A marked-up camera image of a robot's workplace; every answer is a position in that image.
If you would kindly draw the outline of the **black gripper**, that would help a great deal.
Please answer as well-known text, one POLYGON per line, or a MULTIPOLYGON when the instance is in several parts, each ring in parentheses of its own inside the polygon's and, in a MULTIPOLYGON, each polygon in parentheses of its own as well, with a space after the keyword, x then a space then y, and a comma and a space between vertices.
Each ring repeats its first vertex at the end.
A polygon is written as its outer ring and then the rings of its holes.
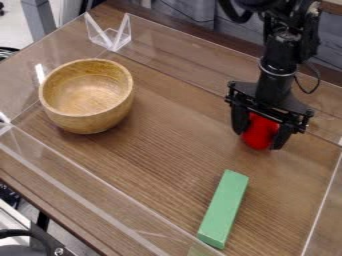
POLYGON ((278 102, 256 98, 256 84, 230 81, 224 101, 231 107, 232 130, 240 135, 248 128, 250 112, 282 124, 274 136, 271 149, 279 150, 293 133, 303 133, 314 110, 289 93, 278 102))

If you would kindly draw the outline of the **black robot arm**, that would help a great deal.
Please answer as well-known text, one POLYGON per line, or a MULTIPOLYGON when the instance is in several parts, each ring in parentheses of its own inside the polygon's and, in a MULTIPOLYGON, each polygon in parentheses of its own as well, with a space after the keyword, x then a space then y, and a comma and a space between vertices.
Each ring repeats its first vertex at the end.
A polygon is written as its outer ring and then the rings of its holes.
POLYGON ((252 16, 263 21, 258 81, 227 83, 232 130, 244 135, 264 120, 276 128, 266 146, 279 150, 294 134, 306 131, 314 116, 291 88, 301 85, 298 66, 318 52, 322 0, 219 0, 219 4, 232 22, 242 24, 252 16))

